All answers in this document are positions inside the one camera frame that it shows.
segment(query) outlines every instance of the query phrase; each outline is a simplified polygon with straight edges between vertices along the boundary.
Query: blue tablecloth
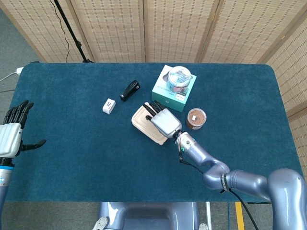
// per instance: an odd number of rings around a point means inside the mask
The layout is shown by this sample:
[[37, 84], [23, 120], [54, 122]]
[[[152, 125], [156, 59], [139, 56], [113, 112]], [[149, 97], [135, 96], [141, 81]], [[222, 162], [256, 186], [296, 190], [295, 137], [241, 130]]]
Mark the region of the blue tablecloth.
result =
[[[178, 64], [197, 76], [182, 113], [172, 111], [189, 133], [231, 170], [268, 176], [301, 168], [273, 70], [267, 65]], [[173, 140], [160, 146], [131, 123], [151, 100], [162, 63], [33, 63], [23, 69], [12, 106], [35, 103], [24, 143], [46, 139], [22, 152], [7, 200], [29, 201], [226, 201], [229, 193], [206, 188], [201, 174], [180, 164]], [[141, 88], [126, 102], [119, 95], [133, 80]], [[102, 112], [111, 98], [113, 112]], [[189, 130], [190, 109], [207, 122]], [[259, 201], [242, 195], [245, 201]]]

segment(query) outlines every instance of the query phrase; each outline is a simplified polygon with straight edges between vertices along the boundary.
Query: product box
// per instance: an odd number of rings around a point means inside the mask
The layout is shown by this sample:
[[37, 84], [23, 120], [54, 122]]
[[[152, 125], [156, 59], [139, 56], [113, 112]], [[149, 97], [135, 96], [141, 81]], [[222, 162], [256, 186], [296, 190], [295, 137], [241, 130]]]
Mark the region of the product box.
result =
[[188, 89], [184, 92], [172, 92], [167, 84], [168, 72], [172, 67], [165, 65], [160, 76], [155, 83], [152, 90], [152, 100], [157, 100], [161, 104], [182, 112], [186, 102], [188, 100], [189, 94], [192, 90], [196, 76], [191, 75], [191, 80], [188, 85]]

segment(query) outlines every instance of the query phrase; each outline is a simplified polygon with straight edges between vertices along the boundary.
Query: white cable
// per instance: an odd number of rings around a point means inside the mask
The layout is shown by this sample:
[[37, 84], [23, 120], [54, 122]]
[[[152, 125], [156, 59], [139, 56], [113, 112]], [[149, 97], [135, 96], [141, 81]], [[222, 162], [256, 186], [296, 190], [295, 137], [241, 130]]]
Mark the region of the white cable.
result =
[[0, 82], [3, 81], [4, 79], [7, 79], [9, 76], [11, 76], [11, 75], [13, 75], [13, 74], [15, 74], [15, 73], [17, 73], [17, 72], [10, 73], [10, 74], [9, 74], [8, 76], [6, 76], [5, 78], [2, 78], [2, 79], [0, 80]]

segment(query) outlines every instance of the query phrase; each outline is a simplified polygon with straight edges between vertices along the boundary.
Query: white cube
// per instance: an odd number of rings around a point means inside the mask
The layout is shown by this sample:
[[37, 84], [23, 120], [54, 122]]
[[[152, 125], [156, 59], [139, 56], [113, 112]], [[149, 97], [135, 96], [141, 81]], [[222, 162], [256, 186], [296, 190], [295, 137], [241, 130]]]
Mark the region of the white cube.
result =
[[106, 114], [110, 114], [115, 106], [115, 101], [108, 98], [104, 107], [102, 107], [102, 111], [104, 111]]

